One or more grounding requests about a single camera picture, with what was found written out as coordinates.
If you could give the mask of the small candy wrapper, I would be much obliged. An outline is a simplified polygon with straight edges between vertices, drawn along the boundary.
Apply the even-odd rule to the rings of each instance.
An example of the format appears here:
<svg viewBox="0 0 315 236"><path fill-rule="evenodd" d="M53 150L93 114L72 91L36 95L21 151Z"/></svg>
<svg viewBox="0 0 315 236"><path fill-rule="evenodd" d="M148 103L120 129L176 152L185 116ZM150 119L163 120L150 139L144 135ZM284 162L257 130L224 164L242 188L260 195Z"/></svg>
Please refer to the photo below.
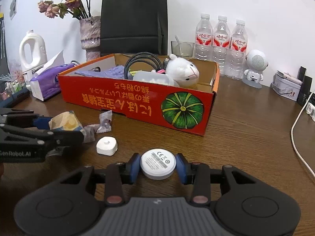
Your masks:
<svg viewBox="0 0 315 236"><path fill-rule="evenodd" d="M112 111L106 111L99 115L99 124L91 124L84 126L84 141L83 143L89 143L95 141L95 135L101 133L107 133L112 130Z"/></svg>

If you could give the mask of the white square charger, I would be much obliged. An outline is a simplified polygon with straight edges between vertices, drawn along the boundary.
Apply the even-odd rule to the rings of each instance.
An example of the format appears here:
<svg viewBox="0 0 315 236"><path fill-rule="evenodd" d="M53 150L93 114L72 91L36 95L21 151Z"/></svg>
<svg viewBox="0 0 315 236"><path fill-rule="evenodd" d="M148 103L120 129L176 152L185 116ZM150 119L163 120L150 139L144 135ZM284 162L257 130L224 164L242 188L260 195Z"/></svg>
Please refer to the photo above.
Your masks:
<svg viewBox="0 0 315 236"><path fill-rule="evenodd" d="M105 156L112 156L118 150L118 143L114 137L102 137L96 144L97 153Z"/></svg>

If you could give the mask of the purple knitted cloth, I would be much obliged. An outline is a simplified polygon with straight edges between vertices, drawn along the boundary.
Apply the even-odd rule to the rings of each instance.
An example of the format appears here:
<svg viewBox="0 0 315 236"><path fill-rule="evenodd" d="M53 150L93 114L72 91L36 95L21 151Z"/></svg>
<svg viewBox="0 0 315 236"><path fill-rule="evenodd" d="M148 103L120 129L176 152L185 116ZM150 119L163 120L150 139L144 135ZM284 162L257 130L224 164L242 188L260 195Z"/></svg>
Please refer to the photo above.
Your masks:
<svg viewBox="0 0 315 236"><path fill-rule="evenodd" d="M127 73L127 78L125 78L123 65L117 65L104 71L101 71L100 67L95 67L86 71L75 71L74 74L86 77L133 80L133 75L131 73Z"/></svg>

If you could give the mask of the white round puck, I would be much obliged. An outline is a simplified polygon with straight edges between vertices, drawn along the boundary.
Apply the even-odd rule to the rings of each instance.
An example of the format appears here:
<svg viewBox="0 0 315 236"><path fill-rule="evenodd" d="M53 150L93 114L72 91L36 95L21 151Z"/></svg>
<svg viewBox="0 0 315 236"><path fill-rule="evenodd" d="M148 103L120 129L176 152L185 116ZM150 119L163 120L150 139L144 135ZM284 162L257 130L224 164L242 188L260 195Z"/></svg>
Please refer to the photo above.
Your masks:
<svg viewBox="0 0 315 236"><path fill-rule="evenodd" d="M140 167L146 177L152 180L164 180L175 171L176 159L170 151L151 149L141 156Z"/></svg>

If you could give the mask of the clear cotton swab container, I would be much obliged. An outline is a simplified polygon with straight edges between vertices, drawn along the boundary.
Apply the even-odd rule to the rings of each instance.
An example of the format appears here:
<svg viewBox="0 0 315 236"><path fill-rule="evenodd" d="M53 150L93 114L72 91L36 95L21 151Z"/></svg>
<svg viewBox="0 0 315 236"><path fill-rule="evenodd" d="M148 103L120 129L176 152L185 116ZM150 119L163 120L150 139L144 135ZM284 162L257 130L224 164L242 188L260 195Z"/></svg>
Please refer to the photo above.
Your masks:
<svg viewBox="0 0 315 236"><path fill-rule="evenodd" d="M137 72L134 75L133 80L138 81L138 82L147 82L147 83L179 87L179 85L170 76L166 74L159 74L159 73L154 73L154 72L149 72L149 71Z"/></svg>

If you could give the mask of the white yellow plush toy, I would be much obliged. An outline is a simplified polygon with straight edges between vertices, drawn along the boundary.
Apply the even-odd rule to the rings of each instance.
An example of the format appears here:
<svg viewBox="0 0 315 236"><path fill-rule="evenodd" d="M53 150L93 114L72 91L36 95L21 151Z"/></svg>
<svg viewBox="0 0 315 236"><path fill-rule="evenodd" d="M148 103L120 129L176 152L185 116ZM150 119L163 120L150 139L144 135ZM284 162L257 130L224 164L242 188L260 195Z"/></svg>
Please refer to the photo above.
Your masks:
<svg viewBox="0 0 315 236"><path fill-rule="evenodd" d="M199 82L200 73L197 67L192 62L177 57L175 54L169 55L165 71L166 75L181 88L194 89Z"/></svg>

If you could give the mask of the desk clutter organizer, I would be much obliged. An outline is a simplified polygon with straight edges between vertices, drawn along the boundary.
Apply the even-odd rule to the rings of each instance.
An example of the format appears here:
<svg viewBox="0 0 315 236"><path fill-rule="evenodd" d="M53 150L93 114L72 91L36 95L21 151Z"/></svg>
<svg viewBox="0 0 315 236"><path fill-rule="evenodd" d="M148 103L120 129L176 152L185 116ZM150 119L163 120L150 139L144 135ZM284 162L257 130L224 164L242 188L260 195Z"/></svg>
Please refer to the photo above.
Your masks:
<svg viewBox="0 0 315 236"><path fill-rule="evenodd" d="M8 70L8 73L1 74L1 80L4 82L4 91L1 91L1 96L5 98L9 98L26 88L21 64L17 60L8 63Z"/></svg>

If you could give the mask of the white detergent jug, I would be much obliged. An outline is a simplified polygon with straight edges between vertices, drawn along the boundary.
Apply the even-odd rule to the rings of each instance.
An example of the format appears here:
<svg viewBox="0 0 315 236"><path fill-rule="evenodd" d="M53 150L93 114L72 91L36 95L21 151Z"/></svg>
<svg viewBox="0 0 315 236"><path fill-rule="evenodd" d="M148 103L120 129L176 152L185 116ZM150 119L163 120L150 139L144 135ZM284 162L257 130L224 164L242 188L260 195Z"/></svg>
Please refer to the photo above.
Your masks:
<svg viewBox="0 0 315 236"><path fill-rule="evenodd" d="M29 45L31 52L31 61L26 59L25 46ZM21 61L22 73L25 82L28 83L34 73L41 69L47 63L47 54L45 41L43 37L33 30L27 31L19 46L19 55Z"/></svg>

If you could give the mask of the purple flower vase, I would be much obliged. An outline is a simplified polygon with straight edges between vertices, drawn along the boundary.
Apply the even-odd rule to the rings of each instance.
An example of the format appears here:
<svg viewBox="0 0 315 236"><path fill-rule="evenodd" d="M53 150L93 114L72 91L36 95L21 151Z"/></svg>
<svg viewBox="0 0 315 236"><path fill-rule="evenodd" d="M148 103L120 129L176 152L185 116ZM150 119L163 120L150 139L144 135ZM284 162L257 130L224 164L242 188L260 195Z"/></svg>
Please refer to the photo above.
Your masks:
<svg viewBox="0 0 315 236"><path fill-rule="evenodd" d="M81 47L86 51L87 61L100 58L100 26L100 16L80 20Z"/></svg>

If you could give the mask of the white power strip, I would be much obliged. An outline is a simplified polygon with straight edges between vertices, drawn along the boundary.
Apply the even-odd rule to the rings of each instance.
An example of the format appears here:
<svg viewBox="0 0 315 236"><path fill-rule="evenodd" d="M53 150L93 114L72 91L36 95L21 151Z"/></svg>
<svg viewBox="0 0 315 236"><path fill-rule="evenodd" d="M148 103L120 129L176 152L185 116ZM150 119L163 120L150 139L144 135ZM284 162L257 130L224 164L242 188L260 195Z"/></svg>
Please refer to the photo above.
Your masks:
<svg viewBox="0 0 315 236"><path fill-rule="evenodd" d="M311 117L311 119L315 122L315 106L308 102L307 106L305 107L306 113Z"/></svg>

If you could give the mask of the small tin box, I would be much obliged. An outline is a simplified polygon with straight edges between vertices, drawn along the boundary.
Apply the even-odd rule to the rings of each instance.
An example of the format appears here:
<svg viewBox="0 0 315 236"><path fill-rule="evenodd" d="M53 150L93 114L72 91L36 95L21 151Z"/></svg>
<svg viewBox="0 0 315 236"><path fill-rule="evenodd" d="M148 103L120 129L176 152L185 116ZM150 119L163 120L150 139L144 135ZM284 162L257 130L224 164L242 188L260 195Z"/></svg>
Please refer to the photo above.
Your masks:
<svg viewBox="0 0 315 236"><path fill-rule="evenodd" d="M297 101L302 81L290 74L277 71L274 75L271 88L280 96Z"/></svg>

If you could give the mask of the black paper bag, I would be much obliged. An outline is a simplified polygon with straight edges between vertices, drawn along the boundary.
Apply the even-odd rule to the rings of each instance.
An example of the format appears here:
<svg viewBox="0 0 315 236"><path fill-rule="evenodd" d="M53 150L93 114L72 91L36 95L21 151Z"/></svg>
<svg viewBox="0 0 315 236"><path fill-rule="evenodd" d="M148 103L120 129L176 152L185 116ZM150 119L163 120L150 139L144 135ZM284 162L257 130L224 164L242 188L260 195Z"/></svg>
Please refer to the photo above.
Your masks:
<svg viewBox="0 0 315 236"><path fill-rule="evenodd" d="M103 0L100 53L168 54L167 0Z"/></svg>

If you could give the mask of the right water bottle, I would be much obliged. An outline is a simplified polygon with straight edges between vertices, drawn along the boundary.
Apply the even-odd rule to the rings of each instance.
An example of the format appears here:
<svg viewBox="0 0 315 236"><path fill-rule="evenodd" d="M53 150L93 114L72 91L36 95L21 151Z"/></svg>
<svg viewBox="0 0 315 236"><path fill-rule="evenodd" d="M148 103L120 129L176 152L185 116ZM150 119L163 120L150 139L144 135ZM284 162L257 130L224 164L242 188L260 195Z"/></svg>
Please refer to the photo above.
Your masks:
<svg viewBox="0 0 315 236"><path fill-rule="evenodd" d="M230 49L227 53L225 74L234 80L240 80L244 71L245 56L248 44L248 35L245 21L237 19L236 26L231 34Z"/></svg>

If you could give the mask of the left water bottle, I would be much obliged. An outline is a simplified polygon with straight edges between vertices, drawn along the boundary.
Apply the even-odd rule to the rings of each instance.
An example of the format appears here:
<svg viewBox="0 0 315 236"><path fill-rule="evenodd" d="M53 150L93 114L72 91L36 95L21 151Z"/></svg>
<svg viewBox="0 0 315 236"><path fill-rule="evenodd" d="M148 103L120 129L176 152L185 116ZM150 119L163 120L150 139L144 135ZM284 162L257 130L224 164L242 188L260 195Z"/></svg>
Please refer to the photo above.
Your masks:
<svg viewBox="0 0 315 236"><path fill-rule="evenodd" d="M194 57L207 61L211 57L213 28L210 23L210 15L201 13L201 19L195 30Z"/></svg>

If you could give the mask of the middle water bottle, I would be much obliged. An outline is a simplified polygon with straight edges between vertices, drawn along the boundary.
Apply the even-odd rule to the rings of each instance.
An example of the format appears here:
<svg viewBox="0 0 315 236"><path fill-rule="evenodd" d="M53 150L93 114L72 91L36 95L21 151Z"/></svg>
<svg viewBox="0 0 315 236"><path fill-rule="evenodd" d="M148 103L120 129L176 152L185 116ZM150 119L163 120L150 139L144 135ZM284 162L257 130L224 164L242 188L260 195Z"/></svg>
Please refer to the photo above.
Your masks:
<svg viewBox="0 0 315 236"><path fill-rule="evenodd" d="M216 62L220 69L220 75L225 75L225 63L227 51L230 47L231 32L227 25L226 16L218 16L218 23L213 31L213 52L212 60Z"/></svg>

